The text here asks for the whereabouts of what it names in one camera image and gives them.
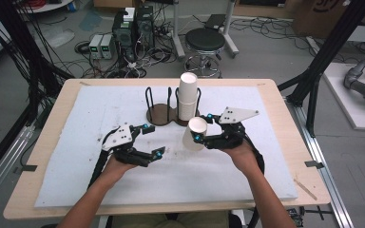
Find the white container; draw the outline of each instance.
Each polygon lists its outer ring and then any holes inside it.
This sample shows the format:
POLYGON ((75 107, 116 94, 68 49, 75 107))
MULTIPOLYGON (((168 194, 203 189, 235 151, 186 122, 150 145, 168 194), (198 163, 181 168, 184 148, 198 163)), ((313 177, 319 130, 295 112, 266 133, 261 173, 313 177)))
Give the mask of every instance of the white container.
POLYGON ((185 104, 179 101, 179 119, 182 121, 189 121, 195 117, 197 111, 197 101, 191 104, 185 104))
POLYGON ((185 132, 182 136, 182 144, 183 146, 190 151, 200 151, 204 149, 203 144, 195 143, 192 138, 191 131, 196 133, 202 133, 206 135, 207 130, 207 122, 201 117, 194 117, 189 120, 188 126, 185 129, 185 132))
POLYGON ((191 104, 197 101, 197 80, 194 73, 185 72, 180 78, 179 101, 185 104, 191 104))

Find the computer equipment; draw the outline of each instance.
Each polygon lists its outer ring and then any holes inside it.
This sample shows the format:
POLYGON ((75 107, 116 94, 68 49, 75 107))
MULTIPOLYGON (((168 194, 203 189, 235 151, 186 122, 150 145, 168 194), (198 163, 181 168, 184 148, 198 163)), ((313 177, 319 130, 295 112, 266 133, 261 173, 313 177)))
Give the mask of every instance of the computer equipment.
POLYGON ((135 8, 125 8, 124 21, 133 21, 135 18, 135 8))
POLYGON ((115 53, 115 42, 111 34, 103 36, 100 48, 102 49, 103 58, 112 59, 112 56, 114 56, 115 53))
POLYGON ((142 6, 136 14, 138 25, 139 42, 146 50, 155 47, 153 27, 153 7, 142 6))
POLYGON ((226 18, 226 14, 212 14, 207 20, 205 27, 207 29, 213 29, 218 31, 219 28, 223 25, 224 19, 226 18))
POLYGON ((136 23, 135 21, 125 21, 124 15, 124 9, 117 12, 114 17, 112 33, 118 54, 125 57, 128 62, 135 62, 135 51, 139 50, 136 23))
POLYGON ((92 59, 101 59, 103 58, 102 49, 100 48, 100 44, 102 43, 103 35, 95 35, 93 39, 90 41, 88 48, 90 49, 90 55, 92 59))

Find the stacked paper cups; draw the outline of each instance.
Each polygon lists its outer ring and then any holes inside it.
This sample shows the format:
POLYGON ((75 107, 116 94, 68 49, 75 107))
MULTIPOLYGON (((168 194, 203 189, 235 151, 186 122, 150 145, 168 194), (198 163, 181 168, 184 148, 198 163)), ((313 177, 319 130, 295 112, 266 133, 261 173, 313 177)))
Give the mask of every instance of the stacked paper cups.
POLYGON ((197 109, 197 75, 182 74, 179 86, 179 119, 189 121, 195 117, 197 109))

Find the black metal pole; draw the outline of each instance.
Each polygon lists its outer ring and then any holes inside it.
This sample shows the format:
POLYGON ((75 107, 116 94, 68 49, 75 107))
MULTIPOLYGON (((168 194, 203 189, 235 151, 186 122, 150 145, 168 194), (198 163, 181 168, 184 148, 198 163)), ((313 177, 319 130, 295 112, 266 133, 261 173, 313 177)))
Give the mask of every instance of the black metal pole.
POLYGON ((287 101, 296 106, 302 106, 304 99, 310 93, 306 125, 312 136, 314 136, 318 82, 325 69, 331 64, 336 54, 352 35, 364 16, 365 0, 352 1, 307 70, 296 78, 278 86, 279 90, 283 90, 298 84, 293 93, 287 97, 287 101))

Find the round wooden base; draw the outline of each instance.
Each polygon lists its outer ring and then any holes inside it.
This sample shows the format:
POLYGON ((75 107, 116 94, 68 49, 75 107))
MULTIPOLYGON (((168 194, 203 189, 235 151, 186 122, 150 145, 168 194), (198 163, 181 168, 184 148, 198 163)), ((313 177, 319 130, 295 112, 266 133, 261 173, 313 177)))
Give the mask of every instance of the round wooden base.
MULTIPOLYGON (((169 107, 168 119, 167 119, 167 104, 154 104, 146 111, 147 120, 157 126, 163 126, 170 124, 172 121, 180 126, 187 126, 188 121, 182 121, 177 117, 177 108, 169 107)), ((200 116, 200 111, 197 110, 195 116, 200 116)))

